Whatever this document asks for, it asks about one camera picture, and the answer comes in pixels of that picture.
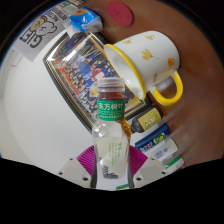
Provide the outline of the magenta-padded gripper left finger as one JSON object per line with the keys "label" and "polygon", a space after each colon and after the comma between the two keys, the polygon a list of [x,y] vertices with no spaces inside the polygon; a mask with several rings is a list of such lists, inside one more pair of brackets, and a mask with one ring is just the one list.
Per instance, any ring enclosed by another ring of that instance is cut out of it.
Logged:
{"label": "magenta-padded gripper left finger", "polygon": [[95,188],[97,174],[94,147],[90,146],[77,157],[70,157],[57,175],[81,187]]}

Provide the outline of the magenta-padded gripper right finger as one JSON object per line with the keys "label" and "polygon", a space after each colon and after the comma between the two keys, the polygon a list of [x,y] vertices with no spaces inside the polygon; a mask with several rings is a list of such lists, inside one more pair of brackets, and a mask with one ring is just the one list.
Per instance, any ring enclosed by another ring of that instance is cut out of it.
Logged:
{"label": "magenta-padded gripper right finger", "polygon": [[129,150],[128,184],[140,188],[168,175],[163,164],[154,157],[147,157],[131,146]]}

